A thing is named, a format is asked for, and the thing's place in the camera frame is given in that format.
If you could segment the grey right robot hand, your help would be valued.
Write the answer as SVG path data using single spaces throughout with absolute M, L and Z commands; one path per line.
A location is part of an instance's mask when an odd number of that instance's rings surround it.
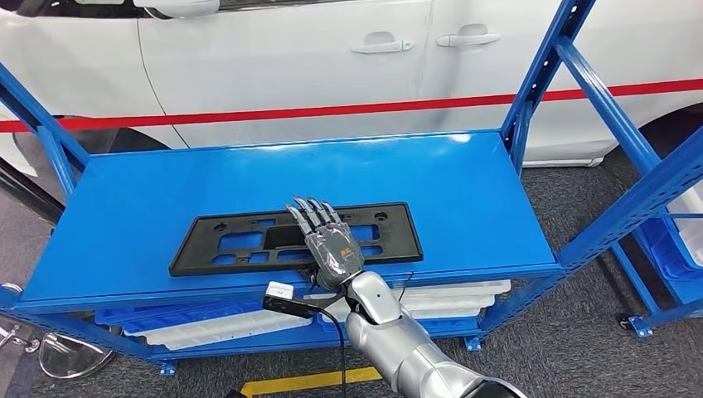
M 286 209 L 303 233 L 305 245 L 316 260 L 316 284 L 328 291 L 342 285 L 362 271 L 364 257 L 349 225 L 326 201 L 295 197 Z

